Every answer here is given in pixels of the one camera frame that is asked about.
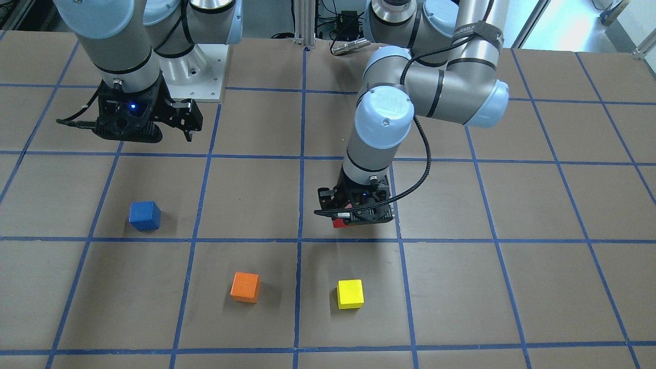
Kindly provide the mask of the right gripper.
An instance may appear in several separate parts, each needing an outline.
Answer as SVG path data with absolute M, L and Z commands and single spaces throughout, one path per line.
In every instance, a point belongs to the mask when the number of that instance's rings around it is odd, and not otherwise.
M 162 72 L 152 86 L 141 92 L 126 93 L 122 88 L 110 87 L 105 82 L 101 82 L 99 94 L 100 98 L 111 97 L 123 101 L 137 100 L 148 103 L 146 114 L 152 122 L 164 123 L 172 118 L 173 127 L 180 129 L 188 142 L 192 142 L 195 132 L 203 129 L 203 114 L 196 100 L 183 99 L 180 102 L 173 102 Z

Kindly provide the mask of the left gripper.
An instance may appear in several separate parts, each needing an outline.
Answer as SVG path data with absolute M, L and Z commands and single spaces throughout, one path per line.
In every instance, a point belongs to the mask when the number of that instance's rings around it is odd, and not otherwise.
M 343 168 L 337 184 L 330 190 L 318 189 L 320 210 L 318 213 L 393 213 L 391 204 L 383 204 L 391 198 L 391 188 L 386 174 L 373 175 L 365 184 L 353 181 Z

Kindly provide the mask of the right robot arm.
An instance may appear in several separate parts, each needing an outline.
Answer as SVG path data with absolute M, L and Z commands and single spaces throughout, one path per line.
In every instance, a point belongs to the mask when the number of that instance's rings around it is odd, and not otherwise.
M 190 97 L 174 98 L 170 86 L 210 75 L 201 45 L 238 44 L 242 1 L 55 1 L 64 23 L 101 76 L 79 112 L 57 123 L 88 129 L 105 140 L 155 144 L 159 124 L 182 131 L 187 141 L 203 128 Z M 80 120 L 98 103 L 93 121 Z

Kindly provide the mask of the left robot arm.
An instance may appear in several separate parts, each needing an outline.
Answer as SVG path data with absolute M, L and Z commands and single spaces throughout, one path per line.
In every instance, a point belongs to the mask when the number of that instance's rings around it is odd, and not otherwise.
M 507 1 L 370 1 L 365 34 L 383 47 L 363 72 L 354 128 L 338 183 L 321 191 L 317 215 L 384 213 L 388 167 L 419 117 L 489 128 L 510 91 L 498 80 Z

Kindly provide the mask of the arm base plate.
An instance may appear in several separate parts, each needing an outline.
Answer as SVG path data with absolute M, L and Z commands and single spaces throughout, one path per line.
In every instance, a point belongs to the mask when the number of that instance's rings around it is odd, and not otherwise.
M 230 51 L 230 45 L 199 44 L 185 56 L 158 56 L 171 98 L 219 103 Z

